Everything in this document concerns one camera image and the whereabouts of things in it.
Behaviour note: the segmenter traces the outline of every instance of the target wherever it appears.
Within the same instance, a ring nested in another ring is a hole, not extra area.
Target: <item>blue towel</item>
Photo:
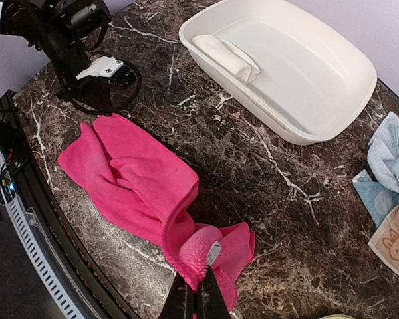
[[[390,112],[369,145],[368,163],[376,179],[399,193],[399,117]]]
[[[399,205],[399,194],[373,181],[365,170],[352,182],[372,220],[379,227],[389,212]]]

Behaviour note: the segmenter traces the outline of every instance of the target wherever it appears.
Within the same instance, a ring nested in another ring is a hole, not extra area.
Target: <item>dark marble surface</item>
[[[237,286],[234,318],[399,318],[399,278],[368,248],[375,231],[350,180],[367,141],[399,100],[382,84],[337,138],[288,144],[205,75],[178,41],[187,18],[214,0],[139,1],[119,13],[102,49],[138,65],[144,85],[131,118],[201,179],[197,222],[247,221],[255,260]],[[105,221],[57,156],[94,121],[58,101],[50,67],[16,95],[28,139],[63,211],[104,273],[144,319],[157,318],[174,271],[159,248]]]

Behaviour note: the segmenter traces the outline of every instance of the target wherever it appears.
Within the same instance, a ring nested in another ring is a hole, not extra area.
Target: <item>gray floor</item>
[[[0,319],[64,318],[34,270],[6,211],[0,222]]]

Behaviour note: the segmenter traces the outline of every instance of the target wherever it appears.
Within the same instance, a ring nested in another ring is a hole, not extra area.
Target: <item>white plastic bin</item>
[[[259,66],[242,84],[191,43],[212,34]],[[345,130],[374,92],[369,59],[335,30],[284,0],[224,0],[187,20],[180,40],[192,58],[251,113],[288,142],[324,142]]]

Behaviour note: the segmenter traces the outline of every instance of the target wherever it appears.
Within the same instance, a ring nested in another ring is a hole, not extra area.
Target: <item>white wall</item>
[[[344,35],[399,95],[399,0],[288,0]]]
[[[133,0],[105,0],[112,14],[132,2]],[[0,35],[0,97],[8,89],[18,91],[48,61],[43,52],[28,48],[28,42],[24,38]]]

